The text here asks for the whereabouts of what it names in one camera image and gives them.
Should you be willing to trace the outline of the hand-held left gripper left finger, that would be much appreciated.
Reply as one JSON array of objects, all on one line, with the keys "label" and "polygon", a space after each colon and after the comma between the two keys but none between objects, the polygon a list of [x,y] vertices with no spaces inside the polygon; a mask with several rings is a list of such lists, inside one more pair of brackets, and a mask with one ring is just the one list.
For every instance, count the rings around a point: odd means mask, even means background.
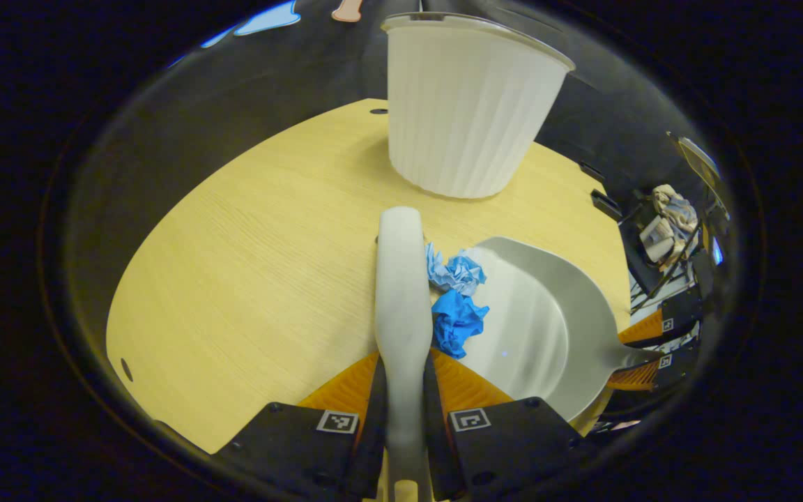
[{"label": "hand-held left gripper left finger", "polygon": [[271,402],[215,454],[280,501],[375,499],[388,433],[388,382],[371,353],[298,404]]}]

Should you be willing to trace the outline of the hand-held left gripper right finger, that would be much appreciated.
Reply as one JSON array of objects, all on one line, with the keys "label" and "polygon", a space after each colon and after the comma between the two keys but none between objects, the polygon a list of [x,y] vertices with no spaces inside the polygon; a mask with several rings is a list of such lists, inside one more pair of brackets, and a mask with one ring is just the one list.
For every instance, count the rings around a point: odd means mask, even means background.
[{"label": "hand-held left gripper right finger", "polygon": [[541,397],[507,396],[437,349],[424,407],[436,500],[547,501],[592,463],[593,444]]}]

